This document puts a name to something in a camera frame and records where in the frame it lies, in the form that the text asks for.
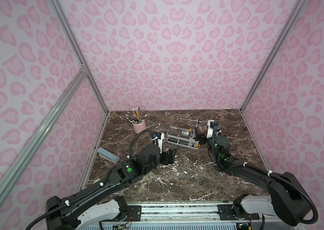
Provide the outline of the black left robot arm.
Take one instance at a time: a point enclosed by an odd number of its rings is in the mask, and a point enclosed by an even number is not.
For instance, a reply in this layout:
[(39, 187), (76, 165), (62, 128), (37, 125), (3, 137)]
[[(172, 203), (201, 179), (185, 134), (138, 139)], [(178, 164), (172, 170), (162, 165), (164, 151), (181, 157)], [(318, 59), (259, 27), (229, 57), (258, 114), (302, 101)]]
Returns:
[(160, 164), (173, 164), (176, 150), (162, 151), (153, 131), (146, 129), (145, 132), (150, 134), (151, 143), (146, 145), (139, 154), (130, 155), (90, 187), (68, 197), (51, 197), (46, 203), (46, 212), (26, 228), (30, 230), (40, 221), (45, 220), (49, 230), (74, 230), (81, 225), (80, 216), (98, 202), (141, 181)]

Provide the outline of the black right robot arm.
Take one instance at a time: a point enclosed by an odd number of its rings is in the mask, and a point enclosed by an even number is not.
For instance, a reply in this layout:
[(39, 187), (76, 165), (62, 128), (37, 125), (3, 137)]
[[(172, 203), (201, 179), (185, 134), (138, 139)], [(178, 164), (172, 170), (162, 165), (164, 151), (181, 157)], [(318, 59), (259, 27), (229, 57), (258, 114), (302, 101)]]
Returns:
[(268, 193), (268, 196), (243, 194), (233, 202), (232, 213), (242, 219), (244, 214), (262, 214), (278, 217), (290, 226), (315, 224), (319, 212), (311, 197), (290, 172), (276, 173), (264, 170), (230, 154), (230, 142), (221, 134), (218, 123), (208, 121), (206, 131), (194, 128), (199, 145), (206, 145), (214, 168), (230, 176), (239, 177)]

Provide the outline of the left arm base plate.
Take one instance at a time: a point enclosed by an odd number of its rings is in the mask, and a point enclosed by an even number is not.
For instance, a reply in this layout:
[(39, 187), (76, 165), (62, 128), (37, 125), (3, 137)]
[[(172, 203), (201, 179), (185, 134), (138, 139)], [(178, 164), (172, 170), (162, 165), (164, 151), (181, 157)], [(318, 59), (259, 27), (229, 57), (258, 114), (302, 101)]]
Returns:
[(142, 206), (128, 206), (124, 211), (121, 211), (112, 221), (140, 221), (142, 213)]

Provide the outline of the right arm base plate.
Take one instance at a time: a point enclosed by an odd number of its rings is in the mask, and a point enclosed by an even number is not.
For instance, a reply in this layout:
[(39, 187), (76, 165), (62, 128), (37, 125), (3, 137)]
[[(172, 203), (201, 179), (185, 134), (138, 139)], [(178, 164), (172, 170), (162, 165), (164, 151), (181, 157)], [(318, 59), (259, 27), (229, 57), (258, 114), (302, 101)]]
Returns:
[(233, 204), (218, 205), (217, 209), (220, 220), (260, 220), (259, 214), (248, 214)]

